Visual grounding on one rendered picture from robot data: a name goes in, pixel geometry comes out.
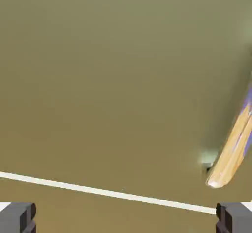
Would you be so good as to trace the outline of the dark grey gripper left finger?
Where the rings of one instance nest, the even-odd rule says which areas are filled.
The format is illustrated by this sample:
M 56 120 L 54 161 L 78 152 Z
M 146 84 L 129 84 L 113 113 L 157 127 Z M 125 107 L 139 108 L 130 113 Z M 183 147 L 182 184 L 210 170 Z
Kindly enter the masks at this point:
M 0 202 L 0 233 L 36 233 L 35 216 L 35 203 Z

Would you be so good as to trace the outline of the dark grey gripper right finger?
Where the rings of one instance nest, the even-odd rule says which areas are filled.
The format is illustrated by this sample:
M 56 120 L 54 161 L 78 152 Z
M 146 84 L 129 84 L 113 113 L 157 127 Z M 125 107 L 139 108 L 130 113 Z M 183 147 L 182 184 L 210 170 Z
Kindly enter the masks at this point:
M 252 233 L 252 202 L 217 203 L 216 233 Z

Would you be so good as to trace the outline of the olive-brown cabinet door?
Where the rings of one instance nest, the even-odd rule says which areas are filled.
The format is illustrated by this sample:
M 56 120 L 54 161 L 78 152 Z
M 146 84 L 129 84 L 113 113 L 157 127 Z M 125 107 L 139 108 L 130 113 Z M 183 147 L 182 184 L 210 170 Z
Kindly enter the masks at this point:
M 37 233 L 215 232 L 212 214 L 4 178 L 0 201 L 35 203 Z

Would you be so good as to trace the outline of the cabinet with pale frame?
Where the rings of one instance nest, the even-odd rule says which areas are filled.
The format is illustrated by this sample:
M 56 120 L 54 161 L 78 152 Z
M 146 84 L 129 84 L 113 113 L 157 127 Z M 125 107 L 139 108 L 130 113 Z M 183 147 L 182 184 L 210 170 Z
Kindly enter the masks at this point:
M 127 194 L 127 193 L 116 192 L 116 191 L 111 191 L 111 190 L 104 190 L 104 189 L 81 186 L 81 185 L 70 184 L 70 183 L 65 183 L 65 182 L 35 178 L 31 176 L 24 176 L 24 175 L 7 173 L 7 172 L 2 172 L 2 171 L 0 171 L 0 178 L 21 181 L 21 182 L 26 182 L 26 183 L 32 183 L 32 184 L 37 184 L 37 185 L 43 185 L 43 186 L 49 186 L 49 187 L 55 187 L 55 188 L 62 188 L 62 189 L 67 189 L 67 190 L 72 190 L 72 191 L 89 193 L 89 194 L 107 196 L 107 197 L 112 197 L 112 198 L 119 198 L 119 199 L 124 199 L 124 200 L 138 201 L 138 202 L 143 202 L 143 203 L 148 203 L 148 204 L 184 209 L 184 210 L 200 212 L 200 213 L 205 213 L 205 214 L 214 215 L 216 212 L 214 208 L 203 207 L 199 205 L 168 201 L 168 200 L 162 200 L 162 199 L 151 198 L 151 197 L 144 197 L 144 196 L 139 196 L 139 195 L 134 195 L 134 194 Z

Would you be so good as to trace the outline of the olive cabinet door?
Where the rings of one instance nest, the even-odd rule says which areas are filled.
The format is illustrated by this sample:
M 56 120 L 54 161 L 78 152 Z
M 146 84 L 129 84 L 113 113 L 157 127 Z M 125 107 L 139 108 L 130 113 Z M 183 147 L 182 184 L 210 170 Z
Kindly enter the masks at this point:
M 0 171 L 213 208 L 252 68 L 252 0 L 0 0 Z

